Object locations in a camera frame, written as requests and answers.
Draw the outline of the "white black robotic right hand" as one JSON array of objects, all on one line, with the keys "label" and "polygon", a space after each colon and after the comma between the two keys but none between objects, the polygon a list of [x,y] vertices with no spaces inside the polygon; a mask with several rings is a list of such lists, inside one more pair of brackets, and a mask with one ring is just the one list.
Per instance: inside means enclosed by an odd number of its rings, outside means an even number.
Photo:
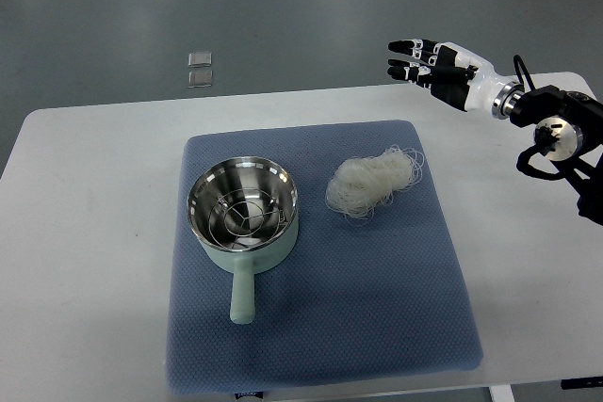
[{"label": "white black robotic right hand", "polygon": [[408,57],[388,60],[392,79],[424,88],[461,111],[490,111],[503,91],[518,86],[513,78],[498,74],[491,62],[452,42],[395,40],[388,50]]}]

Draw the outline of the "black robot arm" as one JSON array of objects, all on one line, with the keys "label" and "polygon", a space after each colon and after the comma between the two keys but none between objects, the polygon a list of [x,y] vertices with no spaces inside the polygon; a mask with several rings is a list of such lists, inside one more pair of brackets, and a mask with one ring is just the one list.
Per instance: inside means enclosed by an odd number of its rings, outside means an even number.
[{"label": "black robot arm", "polygon": [[602,104],[578,92],[546,86],[523,92],[504,89],[493,115],[517,127],[533,125],[533,144],[519,154],[516,168],[545,181],[567,181],[579,195],[578,213],[602,223],[602,162],[583,159],[602,146]]}]

